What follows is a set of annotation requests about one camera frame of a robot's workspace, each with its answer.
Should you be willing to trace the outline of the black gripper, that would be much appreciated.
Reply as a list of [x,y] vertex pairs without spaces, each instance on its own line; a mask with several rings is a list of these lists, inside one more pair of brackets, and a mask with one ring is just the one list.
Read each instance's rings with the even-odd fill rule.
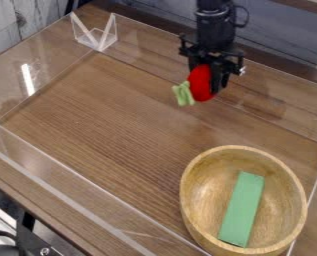
[[181,33],[180,55],[189,60],[189,70],[211,64],[211,93],[216,95],[227,88],[231,73],[243,76],[247,72],[245,52],[229,45],[224,50],[203,48],[196,34]]

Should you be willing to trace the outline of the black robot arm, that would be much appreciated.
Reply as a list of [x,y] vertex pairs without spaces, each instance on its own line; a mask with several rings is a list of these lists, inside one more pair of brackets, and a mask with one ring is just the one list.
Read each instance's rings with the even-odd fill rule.
[[197,29],[193,35],[180,35],[180,54],[188,58],[189,70],[205,67],[205,92],[216,95],[227,88],[231,75],[245,72],[244,51],[235,46],[236,30],[248,25],[237,22],[237,10],[247,11],[233,0],[197,0]]

